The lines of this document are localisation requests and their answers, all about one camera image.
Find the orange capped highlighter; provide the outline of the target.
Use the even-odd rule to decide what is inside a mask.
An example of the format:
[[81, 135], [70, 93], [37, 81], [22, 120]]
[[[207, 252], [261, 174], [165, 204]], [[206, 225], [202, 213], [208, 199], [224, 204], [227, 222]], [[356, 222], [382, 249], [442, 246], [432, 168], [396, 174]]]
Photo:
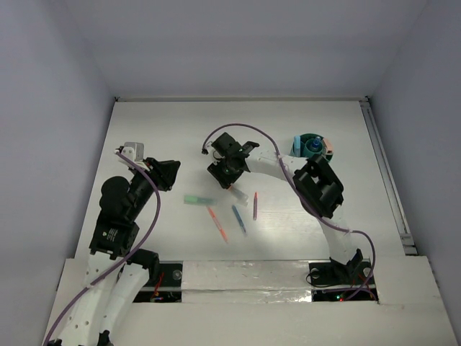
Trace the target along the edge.
[[244, 193], [243, 191], [241, 191], [240, 189], [234, 187], [234, 186], [230, 186], [228, 188], [228, 191], [231, 193], [231, 195], [236, 199], [236, 202], [243, 205], [243, 206], [247, 206], [248, 205], [248, 200], [249, 200], [249, 197], [246, 193]]

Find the green highlighter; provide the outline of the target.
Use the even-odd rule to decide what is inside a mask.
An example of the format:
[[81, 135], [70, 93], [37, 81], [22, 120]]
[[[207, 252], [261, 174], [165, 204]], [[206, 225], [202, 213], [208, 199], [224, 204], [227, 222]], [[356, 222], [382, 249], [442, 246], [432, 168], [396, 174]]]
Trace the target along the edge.
[[184, 196], [184, 203], [190, 205], [204, 205], [204, 206], [211, 206], [216, 205], [217, 200], [213, 198], [204, 198], [198, 197], [195, 195], [185, 195]]

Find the light blue highlighter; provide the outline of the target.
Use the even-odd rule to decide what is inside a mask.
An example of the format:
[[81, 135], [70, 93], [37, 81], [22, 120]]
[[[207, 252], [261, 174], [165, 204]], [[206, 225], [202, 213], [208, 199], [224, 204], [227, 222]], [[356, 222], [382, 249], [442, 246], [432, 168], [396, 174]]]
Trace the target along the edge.
[[302, 141], [300, 136], [295, 136], [293, 138], [293, 144], [292, 144], [292, 155], [294, 157], [301, 157], [302, 154]]

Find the pink eraser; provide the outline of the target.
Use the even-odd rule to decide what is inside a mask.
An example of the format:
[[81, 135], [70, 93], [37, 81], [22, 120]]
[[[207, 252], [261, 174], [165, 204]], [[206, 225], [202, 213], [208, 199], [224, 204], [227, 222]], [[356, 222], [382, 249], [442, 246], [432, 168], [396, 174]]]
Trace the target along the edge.
[[334, 152], [333, 146], [327, 138], [323, 139], [323, 146], [327, 154], [332, 154]]

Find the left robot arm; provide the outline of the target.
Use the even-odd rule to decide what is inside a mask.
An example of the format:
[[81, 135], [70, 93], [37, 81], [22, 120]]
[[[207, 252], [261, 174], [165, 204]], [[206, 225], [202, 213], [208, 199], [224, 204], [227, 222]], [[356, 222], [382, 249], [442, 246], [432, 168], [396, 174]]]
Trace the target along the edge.
[[180, 163], [121, 159], [133, 178], [111, 177], [102, 185], [82, 291], [60, 313], [62, 331], [48, 333], [45, 345], [111, 345], [140, 289], [162, 279], [158, 254], [135, 242], [135, 220], [152, 195], [172, 189]]

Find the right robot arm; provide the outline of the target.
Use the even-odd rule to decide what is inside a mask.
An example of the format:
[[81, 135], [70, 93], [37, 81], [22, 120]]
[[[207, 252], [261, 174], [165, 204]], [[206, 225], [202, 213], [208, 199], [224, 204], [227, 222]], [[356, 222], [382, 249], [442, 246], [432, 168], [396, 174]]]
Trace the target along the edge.
[[286, 156], [276, 149], [262, 149], [256, 142], [240, 144], [226, 132], [204, 143], [202, 153], [212, 154], [207, 170], [224, 189], [232, 187], [245, 172], [286, 181], [303, 208], [318, 220], [327, 241], [329, 263], [312, 282], [320, 286], [359, 284], [363, 255], [342, 216], [344, 186], [323, 156]]

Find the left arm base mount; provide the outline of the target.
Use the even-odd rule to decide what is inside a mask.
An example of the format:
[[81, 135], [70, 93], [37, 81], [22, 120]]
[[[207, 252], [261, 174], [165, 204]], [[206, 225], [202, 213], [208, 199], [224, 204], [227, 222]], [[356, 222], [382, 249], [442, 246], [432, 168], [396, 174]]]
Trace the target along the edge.
[[183, 262], [160, 262], [157, 278], [145, 284], [134, 303], [181, 303]]

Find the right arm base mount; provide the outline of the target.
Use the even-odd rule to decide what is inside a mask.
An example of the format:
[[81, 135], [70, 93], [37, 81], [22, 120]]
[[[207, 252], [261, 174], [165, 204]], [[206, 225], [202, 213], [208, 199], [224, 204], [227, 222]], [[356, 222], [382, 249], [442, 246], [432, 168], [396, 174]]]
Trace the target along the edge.
[[371, 262], [363, 261], [351, 278], [341, 278], [330, 262], [309, 262], [305, 279], [312, 288], [313, 302], [379, 301], [375, 279], [371, 277], [351, 298], [370, 273]]

